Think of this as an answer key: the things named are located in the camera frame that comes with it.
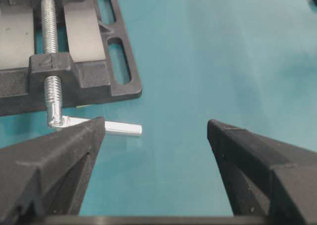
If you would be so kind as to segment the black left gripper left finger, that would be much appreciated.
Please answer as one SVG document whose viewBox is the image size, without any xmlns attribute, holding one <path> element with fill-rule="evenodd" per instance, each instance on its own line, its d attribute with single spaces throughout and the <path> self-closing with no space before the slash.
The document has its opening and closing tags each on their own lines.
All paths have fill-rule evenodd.
<svg viewBox="0 0 317 225">
<path fill-rule="evenodd" d="M 78 214 L 105 134 L 97 117 L 1 148 L 1 224 Z"/>
</svg>

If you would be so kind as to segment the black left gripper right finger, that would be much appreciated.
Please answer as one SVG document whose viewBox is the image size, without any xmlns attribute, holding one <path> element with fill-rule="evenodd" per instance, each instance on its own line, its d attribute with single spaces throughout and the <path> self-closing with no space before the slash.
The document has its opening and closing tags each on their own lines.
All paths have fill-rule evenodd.
<svg viewBox="0 0 317 225">
<path fill-rule="evenodd" d="M 234 215 L 316 224 L 316 152 L 215 119 L 207 138 Z"/>
</svg>

